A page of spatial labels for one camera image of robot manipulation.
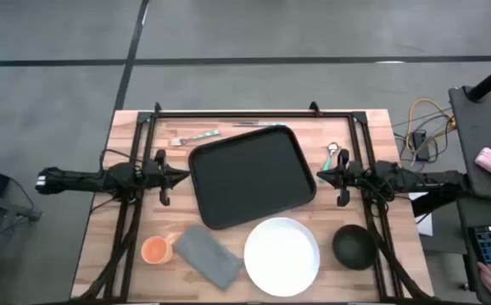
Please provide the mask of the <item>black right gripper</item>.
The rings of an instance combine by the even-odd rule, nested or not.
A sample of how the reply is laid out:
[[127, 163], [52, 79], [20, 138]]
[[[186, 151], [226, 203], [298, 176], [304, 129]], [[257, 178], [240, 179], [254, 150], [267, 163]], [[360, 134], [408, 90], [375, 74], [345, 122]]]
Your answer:
[[335, 188], [340, 190], [340, 194], [337, 198], [337, 205], [339, 207], [346, 207], [350, 202], [349, 186], [356, 187], [365, 192], [363, 198], [371, 207], [373, 204], [371, 193], [366, 191], [365, 170], [361, 168], [355, 161], [349, 160], [349, 150], [342, 149], [338, 153], [337, 166], [334, 168], [323, 168], [319, 170], [316, 175], [318, 176], [321, 186], [333, 186], [336, 181]]

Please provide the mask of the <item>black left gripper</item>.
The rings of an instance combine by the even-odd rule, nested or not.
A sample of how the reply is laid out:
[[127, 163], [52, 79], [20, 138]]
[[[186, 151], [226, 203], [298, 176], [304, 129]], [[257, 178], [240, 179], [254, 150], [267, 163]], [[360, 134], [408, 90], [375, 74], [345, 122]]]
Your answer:
[[142, 187], [144, 189], [159, 188], [159, 201], [164, 206], [170, 205], [170, 197], [167, 189], [171, 186], [176, 186], [185, 180], [190, 172], [184, 169], [174, 169], [169, 167], [169, 172], [172, 176], [166, 174], [167, 163], [166, 153], [164, 149], [160, 149], [155, 153], [154, 158], [145, 158], [142, 163], [142, 173], [144, 181]]

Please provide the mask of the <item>spoon with green handle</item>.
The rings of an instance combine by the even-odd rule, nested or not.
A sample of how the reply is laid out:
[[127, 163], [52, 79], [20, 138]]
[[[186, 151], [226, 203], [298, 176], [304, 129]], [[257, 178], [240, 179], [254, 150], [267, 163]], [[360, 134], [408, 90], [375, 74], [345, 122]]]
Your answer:
[[339, 145], [336, 142], [331, 142], [327, 146], [328, 156], [326, 158], [326, 162], [323, 165], [322, 168], [323, 171], [330, 169], [332, 163], [332, 157], [338, 150], [339, 150]]

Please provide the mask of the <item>fork with green handle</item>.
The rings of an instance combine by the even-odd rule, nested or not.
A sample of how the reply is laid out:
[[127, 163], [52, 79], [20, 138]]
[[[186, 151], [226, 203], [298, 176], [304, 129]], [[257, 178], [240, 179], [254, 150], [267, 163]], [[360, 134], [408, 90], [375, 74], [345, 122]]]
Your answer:
[[197, 136], [192, 136], [192, 137], [188, 137], [188, 138], [172, 139], [170, 141], [170, 144], [171, 144], [171, 146], [176, 146], [176, 147], [184, 146], [191, 141], [199, 141], [199, 140], [202, 140], [202, 139], [207, 138], [207, 137], [218, 136], [219, 134], [220, 134], [219, 130], [212, 130], [212, 131], [205, 132], [205, 133], [203, 133], [201, 135], [197, 135]]

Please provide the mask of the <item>black plastic tray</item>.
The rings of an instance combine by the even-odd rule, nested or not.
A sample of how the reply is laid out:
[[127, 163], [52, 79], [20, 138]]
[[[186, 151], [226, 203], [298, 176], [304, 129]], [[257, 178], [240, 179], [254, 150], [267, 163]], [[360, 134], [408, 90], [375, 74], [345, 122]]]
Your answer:
[[298, 138], [286, 126], [195, 147], [188, 165], [201, 220], [212, 230], [305, 205], [316, 194]]

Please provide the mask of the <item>dark green bowl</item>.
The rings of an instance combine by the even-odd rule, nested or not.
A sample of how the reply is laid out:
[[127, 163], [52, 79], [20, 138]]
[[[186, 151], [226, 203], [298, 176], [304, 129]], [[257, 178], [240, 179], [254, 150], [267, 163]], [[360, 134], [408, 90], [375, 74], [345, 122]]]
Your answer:
[[332, 238], [336, 260], [348, 269], [370, 268], [377, 259], [377, 245], [368, 230], [358, 225], [344, 225]]

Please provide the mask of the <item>orange cup with handle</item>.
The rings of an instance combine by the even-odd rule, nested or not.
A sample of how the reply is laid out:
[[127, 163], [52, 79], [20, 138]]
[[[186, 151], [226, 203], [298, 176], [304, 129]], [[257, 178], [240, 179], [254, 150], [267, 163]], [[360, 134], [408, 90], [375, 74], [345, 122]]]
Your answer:
[[149, 264], [168, 263], [172, 259], [174, 253], [173, 244], [178, 237], [178, 234], [150, 236], [142, 244], [142, 259]]

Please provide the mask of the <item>grey cloth napkin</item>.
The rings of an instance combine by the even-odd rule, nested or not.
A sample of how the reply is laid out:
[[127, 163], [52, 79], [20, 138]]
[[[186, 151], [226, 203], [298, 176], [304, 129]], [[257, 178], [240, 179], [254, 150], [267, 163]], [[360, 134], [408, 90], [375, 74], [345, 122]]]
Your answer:
[[220, 244], [203, 226], [191, 225], [174, 243], [175, 251], [204, 278], [226, 291], [243, 260]]

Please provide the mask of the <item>white round plate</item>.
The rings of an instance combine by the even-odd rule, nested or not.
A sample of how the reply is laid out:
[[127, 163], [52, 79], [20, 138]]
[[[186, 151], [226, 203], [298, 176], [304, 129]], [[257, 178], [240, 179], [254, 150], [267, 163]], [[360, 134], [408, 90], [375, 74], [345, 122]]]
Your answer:
[[320, 249], [311, 231], [284, 217], [267, 219], [250, 232], [243, 259], [251, 281], [274, 297], [304, 292], [320, 269]]

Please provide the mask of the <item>black power adapter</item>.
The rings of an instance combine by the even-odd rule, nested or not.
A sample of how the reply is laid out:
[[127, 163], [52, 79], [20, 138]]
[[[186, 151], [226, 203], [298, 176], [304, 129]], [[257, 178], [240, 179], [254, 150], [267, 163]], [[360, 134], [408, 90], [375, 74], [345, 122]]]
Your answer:
[[427, 162], [430, 158], [427, 147], [427, 133], [424, 130], [413, 131], [411, 140], [415, 151], [415, 161]]

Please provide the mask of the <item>white paper sheet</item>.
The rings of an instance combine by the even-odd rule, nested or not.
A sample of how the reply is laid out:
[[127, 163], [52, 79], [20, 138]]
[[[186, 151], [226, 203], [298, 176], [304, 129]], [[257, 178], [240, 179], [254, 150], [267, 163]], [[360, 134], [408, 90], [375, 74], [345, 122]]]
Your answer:
[[[424, 195], [426, 195], [425, 192], [411, 192], [409, 194], [409, 199], [414, 200]], [[416, 221], [416, 227], [420, 235], [433, 236], [432, 215], [430, 213], [416, 217], [415, 221]]]

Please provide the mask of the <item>black side desk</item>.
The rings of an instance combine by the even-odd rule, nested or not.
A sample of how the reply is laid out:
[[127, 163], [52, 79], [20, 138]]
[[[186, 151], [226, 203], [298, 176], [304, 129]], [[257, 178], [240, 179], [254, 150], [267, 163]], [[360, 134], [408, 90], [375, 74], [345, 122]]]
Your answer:
[[475, 196], [491, 199], [491, 174], [475, 163], [483, 148], [491, 149], [491, 92], [480, 103], [467, 99], [466, 89], [449, 90], [470, 188]]

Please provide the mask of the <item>black metal table frame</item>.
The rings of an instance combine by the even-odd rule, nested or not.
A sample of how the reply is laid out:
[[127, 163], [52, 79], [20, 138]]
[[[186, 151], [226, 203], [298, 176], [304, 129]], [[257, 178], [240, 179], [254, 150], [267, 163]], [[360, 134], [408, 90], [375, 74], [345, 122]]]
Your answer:
[[[327, 146], [336, 142], [352, 153], [360, 153], [364, 164], [371, 160], [397, 161], [399, 149], [393, 136], [388, 111], [367, 109], [354, 112], [366, 118], [366, 126], [347, 121], [344, 110], [217, 110], [163, 111], [153, 126], [153, 148], [163, 148], [170, 165], [178, 169], [188, 166], [191, 146], [173, 147], [175, 137], [194, 136], [213, 131], [223, 139], [250, 130], [254, 121], [282, 122], [290, 127], [301, 146], [310, 170], [321, 168]], [[321, 251], [321, 265], [314, 282], [305, 291], [291, 297], [293, 303], [307, 302], [375, 302], [379, 298], [373, 269], [353, 271], [344, 268], [333, 256], [331, 240], [343, 225], [364, 225], [365, 210], [357, 191], [351, 191], [349, 204], [336, 204], [337, 192], [326, 183], [319, 183], [315, 198], [285, 216], [305, 225], [313, 234]], [[114, 233], [119, 219], [131, 222], [132, 208], [121, 208], [105, 195], [93, 200], [96, 211], [89, 218], [81, 256], [70, 295], [83, 294], [109, 261]], [[432, 282], [422, 249], [410, 201], [396, 198], [388, 205], [388, 226], [398, 260], [410, 277], [426, 293], [432, 293]], [[146, 193], [139, 220], [140, 240], [150, 236], [177, 238], [189, 225], [200, 223], [200, 215], [192, 182], [184, 180], [170, 191], [170, 205], [159, 202], [156, 191]], [[273, 303], [274, 296], [263, 292], [241, 271], [232, 285], [221, 290], [206, 280], [180, 256], [163, 264], [146, 263], [139, 253], [131, 258], [131, 279], [123, 286], [125, 266], [119, 264], [114, 278], [112, 298], [121, 303]]]

